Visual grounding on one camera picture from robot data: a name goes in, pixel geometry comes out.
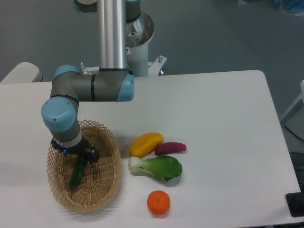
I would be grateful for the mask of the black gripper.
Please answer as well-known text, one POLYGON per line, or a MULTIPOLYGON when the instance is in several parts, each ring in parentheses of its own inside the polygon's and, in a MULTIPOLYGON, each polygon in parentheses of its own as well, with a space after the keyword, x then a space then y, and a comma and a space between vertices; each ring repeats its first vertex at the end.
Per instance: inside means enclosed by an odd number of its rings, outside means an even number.
POLYGON ((97 163, 100 159, 99 151, 96 148, 88 148, 86 143, 87 141, 83 136, 81 140, 73 146, 65 146, 63 143, 58 143, 55 138, 51 140, 53 149, 58 150, 64 156, 76 154, 87 159, 90 164, 97 163))

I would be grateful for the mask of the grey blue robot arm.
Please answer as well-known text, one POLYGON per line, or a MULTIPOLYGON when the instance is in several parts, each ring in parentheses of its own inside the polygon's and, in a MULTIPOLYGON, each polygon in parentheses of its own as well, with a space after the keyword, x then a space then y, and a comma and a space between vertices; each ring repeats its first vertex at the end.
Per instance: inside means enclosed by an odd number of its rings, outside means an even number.
POLYGON ((79 103, 133 100, 134 77, 128 73, 126 63, 126 24, 139 18, 141 8, 138 0, 75 0, 72 4, 78 11, 98 14, 99 69, 94 74, 85 74, 75 66, 58 67, 41 115, 53 135, 54 149, 93 163, 100 155, 84 140, 77 119, 79 103))

